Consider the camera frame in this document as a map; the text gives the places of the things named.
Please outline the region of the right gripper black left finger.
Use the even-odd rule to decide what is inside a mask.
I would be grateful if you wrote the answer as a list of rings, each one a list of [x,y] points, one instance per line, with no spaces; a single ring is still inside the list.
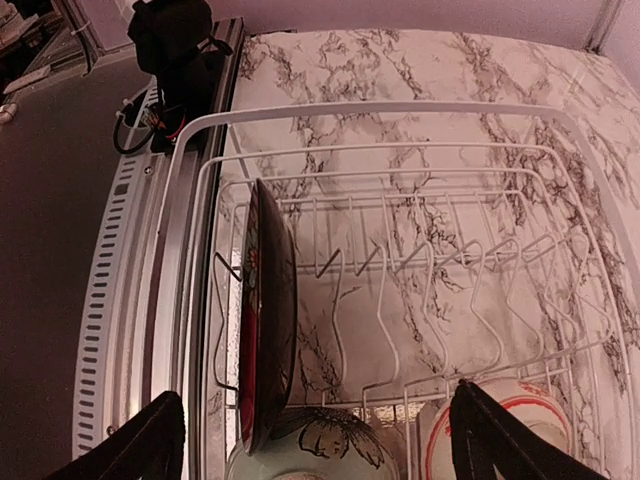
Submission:
[[[113,435],[50,474],[50,479],[179,479],[185,419],[182,399],[165,391]]]

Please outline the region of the white red patterned teacup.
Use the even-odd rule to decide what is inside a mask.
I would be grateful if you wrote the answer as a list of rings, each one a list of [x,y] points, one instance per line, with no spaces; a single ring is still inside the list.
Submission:
[[[421,439],[426,479],[546,479],[577,469],[562,407],[516,378],[460,381]]]

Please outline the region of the red floral small plate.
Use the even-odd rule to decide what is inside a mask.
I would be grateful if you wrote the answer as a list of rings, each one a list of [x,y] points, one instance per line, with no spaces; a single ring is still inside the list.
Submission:
[[[244,451],[252,455],[266,443],[288,402],[298,325],[292,235],[261,179],[251,189],[241,278],[239,414]]]

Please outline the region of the pale green ceramic bowl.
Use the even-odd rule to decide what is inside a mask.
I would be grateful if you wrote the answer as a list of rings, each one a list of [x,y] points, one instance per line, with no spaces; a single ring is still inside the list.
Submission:
[[[354,414],[326,407],[287,408],[263,446],[234,448],[227,479],[398,479],[378,433]]]

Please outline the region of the left aluminium frame post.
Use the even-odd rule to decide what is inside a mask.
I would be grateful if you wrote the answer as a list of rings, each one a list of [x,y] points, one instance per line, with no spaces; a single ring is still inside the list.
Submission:
[[[617,21],[624,0],[603,0],[592,23],[582,49],[588,53],[600,54]]]

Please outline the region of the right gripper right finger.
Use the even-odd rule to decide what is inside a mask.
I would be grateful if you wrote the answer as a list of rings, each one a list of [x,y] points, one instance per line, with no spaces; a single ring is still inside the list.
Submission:
[[[458,383],[449,420],[458,479],[603,477],[537,436],[473,382]]]

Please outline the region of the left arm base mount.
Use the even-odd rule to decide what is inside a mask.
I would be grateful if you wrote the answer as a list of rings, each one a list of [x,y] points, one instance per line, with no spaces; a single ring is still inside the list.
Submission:
[[[205,1],[134,1],[127,34],[133,41],[139,68],[156,79],[157,101],[145,111],[149,132],[125,148],[120,128],[133,128],[144,97],[139,94],[117,113],[113,144],[120,154],[131,155],[147,143],[162,152],[173,144],[186,125],[208,113],[219,85],[220,69],[234,54],[225,41],[213,36],[213,18]]]

